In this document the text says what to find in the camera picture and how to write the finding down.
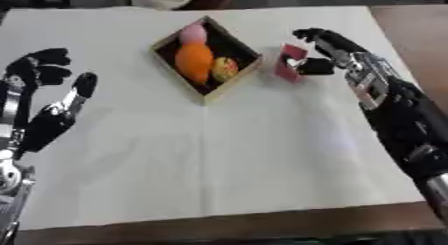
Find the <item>wooden box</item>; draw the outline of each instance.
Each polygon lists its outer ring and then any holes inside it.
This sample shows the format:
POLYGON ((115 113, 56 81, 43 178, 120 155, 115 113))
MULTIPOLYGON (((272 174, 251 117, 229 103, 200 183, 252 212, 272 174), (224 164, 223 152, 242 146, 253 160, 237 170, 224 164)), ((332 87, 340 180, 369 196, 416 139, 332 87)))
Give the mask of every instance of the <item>wooden box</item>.
POLYGON ((175 66, 175 55, 181 47, 178 39, 181 30, 157 42, 152 46, 152 52, 170 72, 186 85, 187 90, 190 91, 198 102, 206 105, 221 96, 224 91, 235 85, 242 77, 254 71, 260 65, 262 57, 232 36, 211 17, 206 16, 197 22, 200 22, 208 33, 207 45, 212 50, 215 59, 218 57, 230 57, 235 60, 238 64, 238 75, 225 83, 214 80, 210 75, 207 86, 201 86, 180 74, 175 66))

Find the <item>orange ball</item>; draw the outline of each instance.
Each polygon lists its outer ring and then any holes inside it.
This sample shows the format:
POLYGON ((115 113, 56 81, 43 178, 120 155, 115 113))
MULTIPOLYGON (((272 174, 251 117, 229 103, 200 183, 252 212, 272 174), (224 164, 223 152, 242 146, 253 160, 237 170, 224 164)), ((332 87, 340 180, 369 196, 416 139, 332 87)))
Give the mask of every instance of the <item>orange ball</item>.
POLYGON ((176 54, 176 67, 179 71, 201 85, 207 82, 212 64, 213 53, 204 44, 186 44, 176 54))

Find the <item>white paper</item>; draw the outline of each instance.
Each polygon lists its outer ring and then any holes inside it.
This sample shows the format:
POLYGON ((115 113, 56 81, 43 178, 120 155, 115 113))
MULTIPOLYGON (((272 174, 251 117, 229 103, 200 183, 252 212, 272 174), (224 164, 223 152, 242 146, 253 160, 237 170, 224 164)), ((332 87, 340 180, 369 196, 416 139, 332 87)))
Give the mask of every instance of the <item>white paper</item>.
MULTIPOLYGON (((411 202, 421 196, 375 139, 341 73, 290 85, 272 76, 291 32, 337 31, 411 75, 367 8, 159 12, 17 10, 0 29, 0 68, 67 47, 99 86, 77 124, 24 163, 37 185, 24 228, 411 202), (264 55, 259 71, 210 106, 151 57, 152 44, 210 15, 264 55)), ((34 112, 68 91, 41 89, 34 112)))

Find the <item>brown table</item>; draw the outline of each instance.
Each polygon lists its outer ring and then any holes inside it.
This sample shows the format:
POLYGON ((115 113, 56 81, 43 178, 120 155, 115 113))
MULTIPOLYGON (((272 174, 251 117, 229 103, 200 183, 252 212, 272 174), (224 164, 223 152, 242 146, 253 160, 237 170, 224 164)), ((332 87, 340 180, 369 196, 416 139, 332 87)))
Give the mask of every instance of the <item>brown table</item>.
MULTIPOLYGON (((387 6, 371 11, 422 88, 448 113, 448 6, 387 6)), ((18 244, 323 237, 441 227, 419 202, 22 231, 18 244)))

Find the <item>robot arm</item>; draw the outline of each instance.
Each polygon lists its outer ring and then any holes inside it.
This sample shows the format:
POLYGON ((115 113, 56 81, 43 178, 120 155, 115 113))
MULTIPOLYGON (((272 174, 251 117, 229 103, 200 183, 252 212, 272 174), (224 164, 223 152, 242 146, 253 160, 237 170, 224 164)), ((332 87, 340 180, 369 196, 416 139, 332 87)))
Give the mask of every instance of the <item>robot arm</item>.
POLYGON ((419 88, 402 80, 385 59, 345 37, 318 28, 293 34, 315 42, 318 52, 345 70, 379 141, 448 225, 447 116, 419 88))
POLYGON ((0 245, 12 244, 19 216, 34 185, 34 168, 18 164, 67 131, 96 86, 95 74, 80 75, 62 101, 44 107, 29 122, 31 99, 41 86, 62 84, 71 72, 66 49, 28 54, 6 68, 0 80, 0 245))

